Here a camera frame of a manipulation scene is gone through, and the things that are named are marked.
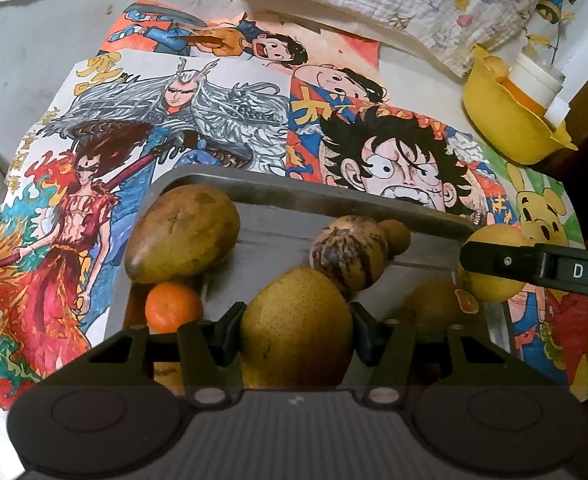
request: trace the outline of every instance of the orange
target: orange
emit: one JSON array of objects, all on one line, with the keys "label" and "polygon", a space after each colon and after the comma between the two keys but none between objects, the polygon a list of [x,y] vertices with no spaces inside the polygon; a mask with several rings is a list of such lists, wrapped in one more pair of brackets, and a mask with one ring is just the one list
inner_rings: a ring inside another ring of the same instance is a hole
[{"label": "orange", "polygon": [[187,285],[163,282],[149,291],[145,318],[148,326],[157,333],[176,332],[182,324],[202,317],[200,297]]}]

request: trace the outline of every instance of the blue shoe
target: blue shoe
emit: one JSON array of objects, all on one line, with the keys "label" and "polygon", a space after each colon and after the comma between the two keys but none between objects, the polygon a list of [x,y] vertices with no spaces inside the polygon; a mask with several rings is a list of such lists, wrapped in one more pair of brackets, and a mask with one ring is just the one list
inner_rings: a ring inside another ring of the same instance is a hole
[{"label": "blue shoe", "polygon": [[132,34],[135,34],[139,30],[141,30],[141,28],[142,27],[140,25],[130,25],[129,27],[126,27],[123,30],[120,30],[119,32],[114,32],[114,34],[107,38],[107,41],[112,42],[122,40],[126,36],[131,36]]},{"label": "blue shoe", "polygon": [[138,12],[136,9],[130,10],[125,17],[130,20],[130,22],[144,22],[149,19],[149,15]]}]

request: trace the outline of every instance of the ribbed gray panel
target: ribbed gray panel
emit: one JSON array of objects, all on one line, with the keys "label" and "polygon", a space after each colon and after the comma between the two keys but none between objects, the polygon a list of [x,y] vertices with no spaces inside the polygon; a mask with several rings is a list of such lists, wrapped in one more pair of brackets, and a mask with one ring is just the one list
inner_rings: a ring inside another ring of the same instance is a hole
[{"label": "ribbed gray panel", "polygon": [[[165,456],[119,480],[481,480],[423,449],[395,413],[349,392],[246,392],[201,413]],[[53,480],[27,473],[21,480]],[[559,470],[536,480],[575,480]]]}]

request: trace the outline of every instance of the silver screw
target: silver screw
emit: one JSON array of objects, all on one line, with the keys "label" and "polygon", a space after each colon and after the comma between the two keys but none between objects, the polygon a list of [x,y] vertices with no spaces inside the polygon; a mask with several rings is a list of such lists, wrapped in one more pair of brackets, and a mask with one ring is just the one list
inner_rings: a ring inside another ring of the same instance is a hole
[{"label": "silver screw", "polygon": [[225,400],[225,392],[220,388],[201,388],[194,393],[194,400],[199,404],[213,406]]},{"label": "silver screw", "polygon": [[379,386],[378,388],[372,388],[368,397],[377,404],[392,404],[401,398],[401,394],[394,388]]}]

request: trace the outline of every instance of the yellow bowl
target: yellow bowl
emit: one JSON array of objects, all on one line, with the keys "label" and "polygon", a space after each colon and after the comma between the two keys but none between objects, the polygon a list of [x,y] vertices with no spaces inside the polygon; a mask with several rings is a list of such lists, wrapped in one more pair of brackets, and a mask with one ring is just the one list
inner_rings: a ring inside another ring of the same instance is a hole
[{"label": "yellow bowl", "polygon": [[565,121],[553,132],[496,80],[485,63],[487,56],[484,48],[474,48],[474,67],[463,88],[463,106],[485,139],[504,156],[524,165],[536,164],[561,148],[578,150]]}]

